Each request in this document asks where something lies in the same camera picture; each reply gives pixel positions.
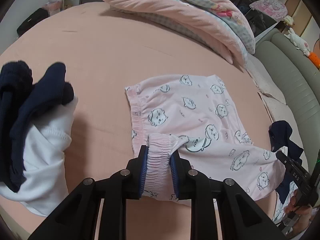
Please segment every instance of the gray headboard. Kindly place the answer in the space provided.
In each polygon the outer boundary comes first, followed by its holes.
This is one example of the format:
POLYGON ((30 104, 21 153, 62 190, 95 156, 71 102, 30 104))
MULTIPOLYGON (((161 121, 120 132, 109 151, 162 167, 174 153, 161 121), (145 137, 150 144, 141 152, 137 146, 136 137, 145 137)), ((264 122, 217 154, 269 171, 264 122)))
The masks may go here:
POLYGON ((320 149, 320 71, 277 29, 256 44, 254 56, 263 63, 293 113, 311 173, 320 149))

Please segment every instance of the pink fleece blanket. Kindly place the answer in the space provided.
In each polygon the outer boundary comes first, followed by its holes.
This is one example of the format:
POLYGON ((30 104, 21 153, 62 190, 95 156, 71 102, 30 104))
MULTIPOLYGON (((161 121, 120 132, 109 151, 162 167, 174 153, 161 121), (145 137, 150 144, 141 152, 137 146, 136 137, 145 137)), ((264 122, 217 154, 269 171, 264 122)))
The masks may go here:
POLYGON ((231 64, 245 67, 247 51, 254 53, 252 30, 229 0, 104 1, 125 12, 161 16, 160 22, 182 25, 231 64))

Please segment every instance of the plush carrot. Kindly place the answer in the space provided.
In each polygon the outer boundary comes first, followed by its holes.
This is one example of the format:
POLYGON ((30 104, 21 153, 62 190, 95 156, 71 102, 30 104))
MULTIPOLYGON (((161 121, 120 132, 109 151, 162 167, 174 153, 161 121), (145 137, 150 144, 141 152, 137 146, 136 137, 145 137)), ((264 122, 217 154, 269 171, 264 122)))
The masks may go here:
POLYGON ((317 69, 320 70, 320 59, 318 58, 317 54, 314 52, 310 52, 310 55, 308 57, 313 64, 317 67, 317 69))

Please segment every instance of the beige pillow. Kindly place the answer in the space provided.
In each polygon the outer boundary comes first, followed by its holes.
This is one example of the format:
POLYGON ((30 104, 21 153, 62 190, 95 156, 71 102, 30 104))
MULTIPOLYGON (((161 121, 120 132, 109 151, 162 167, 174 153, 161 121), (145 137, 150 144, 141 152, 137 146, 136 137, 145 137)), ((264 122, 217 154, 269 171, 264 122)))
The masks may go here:
POLYGON ((247 72, 253 79, 253 82, 260 90, 260 92, 267 97, 277 99, 279 102, 285 104, 285 98, 281 90, 276 86, 270 77, 268 71, 256 57, 248 53, 247 72))
MULTIPOLYGON (((299 147, 303 148, 298 126, 289 106, 284 105, 278 100, 267 97, 265 95, 260 95, 260 97, 263 103, 265 104, 265 107, 269 113, 272 122, 280 120, 287 121, 292 128, 292 135, 290 136, 290 140, 293 141, 299 147)), ((300 159, 302 160, 302 167, 304 167, 308 171, 307 157, 304 152, 301 154, 300 159)))

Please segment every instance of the metal screw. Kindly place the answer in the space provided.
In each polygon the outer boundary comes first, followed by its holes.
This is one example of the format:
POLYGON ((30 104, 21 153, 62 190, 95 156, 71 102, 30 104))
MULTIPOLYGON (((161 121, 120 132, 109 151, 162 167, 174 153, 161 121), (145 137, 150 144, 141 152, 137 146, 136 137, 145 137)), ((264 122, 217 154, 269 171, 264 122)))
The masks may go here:
POLYGON ((122 176, 128 176, 128 175, 130 174, 130 171, 127 170, 127 169, 124 169, 124 170, 120 171, 120 174, 121 174, 122 176))
POLYGON ((233 179, 226 179, 225 183, 229 186, 232 186, 235 183, 235 181, 233 179))
POLYGON ((93 179, 91 179, 91 178, 86 178, 83 180, 83 184, 85 184, 85 185, 90 185, 90 184, 92 184, 92 182, 93 182, 93 179))
POLYGON ((189 170, 188 171, 188 173, 189 173, 189 175, 191 175, 191 176, 196 176, 196 175, 198 175, 198 171, 196 171, 196 170, 189 170))

